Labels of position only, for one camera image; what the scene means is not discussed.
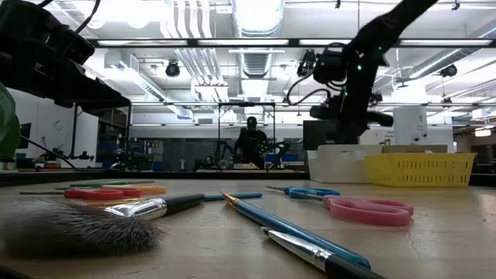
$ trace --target red scissors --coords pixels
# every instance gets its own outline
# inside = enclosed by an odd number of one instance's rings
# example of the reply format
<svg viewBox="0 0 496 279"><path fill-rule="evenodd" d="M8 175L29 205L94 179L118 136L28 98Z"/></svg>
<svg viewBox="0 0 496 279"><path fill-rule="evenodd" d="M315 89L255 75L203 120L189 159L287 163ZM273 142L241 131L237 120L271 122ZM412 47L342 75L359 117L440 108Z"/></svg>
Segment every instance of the red scissors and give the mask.
<svg viewBox="0 0 496 279"><path fill-rule="evenodd" d="M413 215L413 206L399 201L347 198L336 195L308 198L324 202L334 218L379 226L406 226Z"/></svg>
<svg viewBox="0 0 496 279"><path fill-rule="evenodd" d="M141 190L136 188L113 188L98 190L67 189L66 198L83 198L87 200L108 201L128 197L140 197Z"/></svg>

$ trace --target workbench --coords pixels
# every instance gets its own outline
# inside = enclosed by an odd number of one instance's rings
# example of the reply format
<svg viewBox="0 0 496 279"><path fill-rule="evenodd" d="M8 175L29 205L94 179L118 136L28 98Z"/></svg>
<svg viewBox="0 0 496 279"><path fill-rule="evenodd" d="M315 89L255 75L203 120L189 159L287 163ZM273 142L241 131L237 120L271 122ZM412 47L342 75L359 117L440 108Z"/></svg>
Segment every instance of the workbench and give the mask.
<svg viewBox="0 0 496 279"><path fill-rule="evenodd" d="M388 279L495 278L496 190L322 185L312 181L162 180L169 195L262 191L247 200L366 257ZM0 188L4 205L19 191L52 190L69 183ZM331 188L344 196L412 204L410 226L381 227L333 219L318 201L294 200L265 186ZM15 259L0 264L36 279L57 278L325 278L223 201L206 202L154 221L168 233L158 250L124 257Z"/></svg>

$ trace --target scissors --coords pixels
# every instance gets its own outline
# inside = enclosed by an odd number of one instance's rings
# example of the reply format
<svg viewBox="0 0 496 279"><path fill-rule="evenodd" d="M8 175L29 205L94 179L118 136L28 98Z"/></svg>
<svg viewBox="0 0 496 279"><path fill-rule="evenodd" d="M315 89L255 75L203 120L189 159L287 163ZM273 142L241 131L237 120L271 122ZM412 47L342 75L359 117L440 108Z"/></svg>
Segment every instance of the scissors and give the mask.
<svg viewBox="0 0 496 279"><path fill-rule="evenodd" d="M113 188L98 190L67 189L64 192L66 198L83 198L86 200L108 201L124 197L140 197L141 190L135 188Z"/></svg>
<svg viewBox="0 0 496 279"><path fill-rule="evenodd" d="M324 202L334 218L379 226L406 226L413 215L413 206L399 201L362 198L324 197L301 194Z"/></svg>
<svg viewBox="0 0 496 279"><path fill-rule="evenodd" d="M289 195L289 198L297 198L297 199L307 199L306 195L317 195L320 197L324 197L326 195L341 195L338 191L324 189L324 188L296 188L296 187L274 187L267 186L269 189L274 189L278 191L283 191L286 195Z"/></svg>

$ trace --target black brush handle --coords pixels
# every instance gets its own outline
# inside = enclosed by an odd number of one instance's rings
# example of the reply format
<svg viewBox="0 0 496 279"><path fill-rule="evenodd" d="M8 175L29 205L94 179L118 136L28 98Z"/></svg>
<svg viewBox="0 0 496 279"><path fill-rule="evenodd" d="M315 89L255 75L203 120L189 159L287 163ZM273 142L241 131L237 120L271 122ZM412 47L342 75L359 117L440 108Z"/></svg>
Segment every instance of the black brush handle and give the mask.
<svg viewBox="0 0 496 279"><path fill-rule="evenodd" d="M354 264L342 257L333 254L325 260L325 274L327 278L346 279L386 279L371 270Z"/></svg>
<svg viewBox="0 0 496 279"><path fill-rule="evenodd" d="M201 204L205 200L204 194L175 195L162 198L167 203L165 215L171 215L186 208Z"/></svg>

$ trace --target blue scissors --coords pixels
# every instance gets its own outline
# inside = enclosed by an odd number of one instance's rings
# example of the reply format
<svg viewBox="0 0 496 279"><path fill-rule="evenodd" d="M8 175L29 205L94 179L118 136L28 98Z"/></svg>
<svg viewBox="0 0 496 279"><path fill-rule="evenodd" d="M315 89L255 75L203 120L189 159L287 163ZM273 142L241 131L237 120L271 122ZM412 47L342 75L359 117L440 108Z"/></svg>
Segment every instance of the blue scissors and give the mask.
<svg viewBox="0 0 496 279"><path fill-rule="evenodd" d="M324 188L296 188L296 187L274 187L267 186L269 189L274 189L278 191L283 191L286 195L289 195L289 198L297 198L297 199L308 199L304 195L300 194L310 194L310 195L341 195L338 191L324 189Z"/></svg>

